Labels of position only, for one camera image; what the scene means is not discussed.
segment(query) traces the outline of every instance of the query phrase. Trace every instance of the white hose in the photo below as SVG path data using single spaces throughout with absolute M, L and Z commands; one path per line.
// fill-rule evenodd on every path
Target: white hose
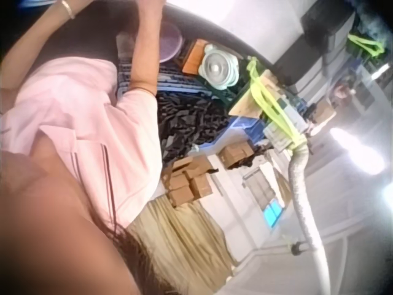
M 293 194 L 293 202 L 300 227 L 305 235 L 305 240 L 313 252 L 317 276 L 321 286 L 321 295 L 331 295 L 329 266 L 326 259 L 325 248 L 315 224 L 313 212 L 309 205 L 306 191 L 304 170 L 308 161 L 308 146 L 301 144 L 293 150 L 289 162 L 289 184 Z

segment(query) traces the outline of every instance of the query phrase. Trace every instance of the hand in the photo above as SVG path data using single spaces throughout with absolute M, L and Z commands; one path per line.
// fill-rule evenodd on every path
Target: hand
M 137 0 L 139 17 L 160 17 L 166 0 Z

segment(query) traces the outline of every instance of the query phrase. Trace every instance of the neon green strap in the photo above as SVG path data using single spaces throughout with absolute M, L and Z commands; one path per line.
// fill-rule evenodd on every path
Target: neon green strap
M 377 57 L 378 55 L 385 52 L 385 48 L 383 47 L 382 43 L 378 41 L 360 38 L 352 34 L 348 34 L 348 39 L 366 50 L 372 57 Z
M 251 94 L 262 111 L 292 140 L 290 149 L 297 147 L 305 141 L 305 137 L 299 133 L 292 121 L 287 117 L 274 96 L 261 83 L 257 72 L 257 59 L 253 57 L 247 66 L 251 77 Z

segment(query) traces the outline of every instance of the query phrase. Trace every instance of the gold bracelet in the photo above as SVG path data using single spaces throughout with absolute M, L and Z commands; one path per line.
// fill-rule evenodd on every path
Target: gold bracelet
M 74 15 L 74 13 L 72 12 L 72 9 L 71 9 L 71 7 L 69 6 L 68 2 L 67 2 L 66 0 L 61 0 L 61 3 L 62 3 L 62 5 L 65 7 L 65 9 L 67 10 L 68 15 L 69 15 L 69 18 L 70 18 L 71 20 L 74 20 L 74 19 L 75 19 L 75 15 Z

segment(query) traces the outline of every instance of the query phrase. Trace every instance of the pink polo shirt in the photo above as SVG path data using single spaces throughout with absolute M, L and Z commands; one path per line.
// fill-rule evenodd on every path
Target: pink polo shirt
M 42 130 L 102 217 L 126 227 L 155 192 L 161 173 L 157 101 L 144 90 L 109 96 L 116 67 L 104 60 L 59 58 L 41 66 L 1 117 L 1 147 L 28 155 Z

